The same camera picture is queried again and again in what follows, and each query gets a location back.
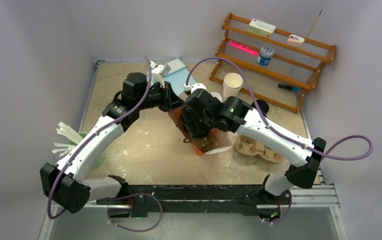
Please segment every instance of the blue lid jar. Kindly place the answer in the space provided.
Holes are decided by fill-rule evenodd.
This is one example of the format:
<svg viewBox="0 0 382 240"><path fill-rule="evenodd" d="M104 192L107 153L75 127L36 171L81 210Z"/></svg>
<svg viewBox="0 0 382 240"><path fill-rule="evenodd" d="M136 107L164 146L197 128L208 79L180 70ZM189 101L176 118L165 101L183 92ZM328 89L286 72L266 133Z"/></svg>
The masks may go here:
<svg viewBox="0 0 382 240"><path fill-rule="evenodd" d="M274 56L274 49L270 46L263 46L257 56L257 63L262 66L267 66Z"/></svg>

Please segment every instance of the pink highlighter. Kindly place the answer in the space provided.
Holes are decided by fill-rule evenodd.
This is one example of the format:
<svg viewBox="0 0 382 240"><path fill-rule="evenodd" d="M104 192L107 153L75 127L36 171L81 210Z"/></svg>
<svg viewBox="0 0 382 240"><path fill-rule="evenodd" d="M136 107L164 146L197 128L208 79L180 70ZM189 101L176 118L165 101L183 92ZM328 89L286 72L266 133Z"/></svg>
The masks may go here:
<svg viewBox="0 0 382 240"><path fill-rule="evenodd" d="M251 54L253 56L259 55L259 53L257 51L250 49L248 46L244 46L242 44L238 44L238 43L236 43L236 42L234 42L232 40L229 41L229 45L231 45L232 47L234 47L236 49L244 51L244 52L246 52L248 54Z"/></svg>

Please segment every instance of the table surface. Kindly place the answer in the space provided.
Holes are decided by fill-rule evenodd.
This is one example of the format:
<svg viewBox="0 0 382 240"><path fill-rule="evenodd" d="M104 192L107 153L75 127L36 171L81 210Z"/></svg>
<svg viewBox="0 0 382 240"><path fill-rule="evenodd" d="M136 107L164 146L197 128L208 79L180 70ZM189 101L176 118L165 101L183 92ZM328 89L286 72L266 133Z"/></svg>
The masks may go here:
<svg viewBox="0 0 382 240"><path fill-rule="evenodd" d="M186 64L191 69L194 63ZM192 73L197 82L206 85L209 92L222 94L220 84L210 81L209 75L215 63L200 64ZM116 92L122 89L129 73L147 71L146 63L101 63L92 89L82 130L88 132L101 116ZM235 72L222 64L216 77ZM278 82L244 71L253 90L277 101L295 105L294 93L278 88ZM249 95L239 93L238 97L251 103ZM300 113L292 113L278 106L269 105L267 117L284 128L307 137L305 124ZM229 132L235 143L237 135ZM189 143L183 143L184 136L175 127L169 116L158 109L140 112L140 118L107 149L105 162L92 169L87 179L104 178L113 174L125 178L129 184L149 185L236 185L261 184L266 175L284 168L288 161L269 163L257 156L237 153L234 147L212 155L197 156Z"/></svg>

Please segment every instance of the white box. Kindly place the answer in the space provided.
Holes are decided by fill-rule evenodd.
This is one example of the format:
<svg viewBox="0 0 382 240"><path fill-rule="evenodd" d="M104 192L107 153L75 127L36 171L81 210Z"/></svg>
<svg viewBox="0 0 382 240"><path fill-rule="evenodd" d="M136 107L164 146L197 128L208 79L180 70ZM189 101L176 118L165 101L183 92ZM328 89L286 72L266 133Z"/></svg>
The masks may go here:
<svg viewBox="0 0 382 240"><path fill-rule="evenodd" d="M265 38L272 38L277 26L253 18L248 24L247 31Z"/></svg>

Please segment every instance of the white paper cup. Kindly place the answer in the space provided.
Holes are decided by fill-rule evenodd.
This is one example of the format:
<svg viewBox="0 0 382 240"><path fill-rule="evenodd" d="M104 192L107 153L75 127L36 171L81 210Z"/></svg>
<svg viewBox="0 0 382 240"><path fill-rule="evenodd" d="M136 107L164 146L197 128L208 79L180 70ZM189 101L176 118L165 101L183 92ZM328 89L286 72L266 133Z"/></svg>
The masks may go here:
<svg viewBox="0 0 382 240"><path fill-rule="evenodd" d="M223 78L223 100L228 97L236 97L243 86L243 78L238 73L228 73Z"/></svg>
<svg viewBox="0 0 382 240"><path fill-rule="evenodd" d="M240 92L239 89L237 89L237 90L228 90L226 88L223 88L223 99L226 100L229 97L236 97L239 92Z"/></svg>
<svg viewBox="0 0 382 240"><path fill-rule="evenodd" d="M241 89L243 86L243 78L238 73L228 73L223 78L223 86L227 87L229 90Z"/></svg>

